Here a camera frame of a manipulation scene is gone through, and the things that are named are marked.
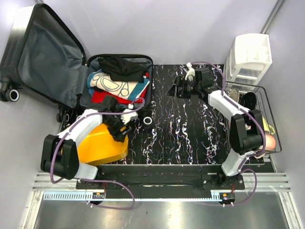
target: folded clothing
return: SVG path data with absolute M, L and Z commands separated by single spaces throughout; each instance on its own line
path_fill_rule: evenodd
M 108 74 L 103 73 L 102 70 L 98 70 L 89 75 L 87 86 L 91 95 L 94 91 L 93 87 L 98 87 L 99 89 L 109 92 L 119 98 L 132 101 L 139 98 L 150 83 L 150 81 L 147 78 L 144 78 L 144 76 L 142 76 L 142 78 L 144 81 L 143 83 L 112 81 Z
M 149 74 L 148 73 L 146 73 L 145 76 L 146 76 L 147 79 L 149 79 Z M 140 95 L 141 98 L 145 97 L 146 91 L 147 91 L 147 87 L 144 89 L 144 91 Z M 117 96 L 115 96 L 115 95 L 113 95 L 109 92 L 105 92 L 103 90 L 101 90 L 101 91 L 94 90 L 91 102 L 92 103 L 97 103 L 97 104 L 101 103 L 101 102 L 103 102 L 105 96 L 107 96 L 107 95 L 111 95 L 114 98 L 116 98 L 119 101 L 119 104 L 130 104 L 130 102 L 131 102 L 129 100 L 122 99 L 120 97 L 117 97 Z M 136 103 L 138 103 L 138 104 L 141 103 L 141 102 L 142 102 L 142 100 L 140 100 L 140 99 L 136 101 Z
M 138 63 L 130 62 L 120 56 L 99 58 L 103 73 L 109 74 L 112 81 L 141 82 L 147 69 Z

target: open suitcase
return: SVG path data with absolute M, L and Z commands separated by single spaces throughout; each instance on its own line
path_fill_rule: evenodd
M 0 100 L 15 102 L 18 89 L 27 87 L 58 104 L 61 122 L 67 110 L 91 104 L 87 78 L 100 69 L 98 59 L 109 56 L 86 61 L 81 43 L 48 5 L 20 8 L 0 64 Z M 148 68 L 145 111 L 152 95 L 153 61 L 144 55 L 119 56 Z

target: white wall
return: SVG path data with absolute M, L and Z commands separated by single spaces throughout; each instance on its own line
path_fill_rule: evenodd
M 156 64 L 224 63 L 237 35 L 260 32 L 276 0 L 44 0 L 87 58 L 139 53 Z
M 275 155 L 285 172 L 305 223 L 305 2 L 287 1 L 270 29 L 273 63 L 260 82 L 268 93 L 282 152 Z
M 0 59 L 19 7 L 33 0 L 0 1 Z M 0 228 L 15 229 L 25 211 L 46 135 L 55 134 L 57 108 L 46 99 L 26 90 L 16 103 L 0 102 Z

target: black wire rack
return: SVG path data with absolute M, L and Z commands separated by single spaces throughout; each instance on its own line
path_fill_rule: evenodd
M 259 110 L 263 118 L 265 118 L 266 122 L 269 124 L 269 130 L 265 129 L 266 134 L 270 134 L 275 138 L 276 145 L 274 150 L 265 150 L 266 153 L 268 154 L 273 154 L 273 153 L 279 153 L 282 151 L 282 146 L 281 146 L 281 141 L 279 138 L 279 134 L 276 128 L 275 120 L 272 114 L 271 106 L 268 100 L 267 92 L 266 90 L 257 85 L 250 85 L 250 84 L 244 84 L 244 83 L 236 83 L 236 82 L 226 82 L 226 87 L 225 91 L 228 93 L 230 90 L 233 88 L 236 88 L 239 90 L 239 100 L 248 92 L 252 92 L 256 96 L 256 109 Z M 227 142 L 228 142 L 228 151 L 231 149 L 231 145 L 229 142 L 229 120 L 226 119 L 226 137 L 227 137 Z

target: suitcase lid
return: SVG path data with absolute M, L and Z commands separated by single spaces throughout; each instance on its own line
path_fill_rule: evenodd
M 18 10 L 0 64 L 2 82 L 74 108 L 88 77 L 85 64 L 83 46 L 48 5 Z

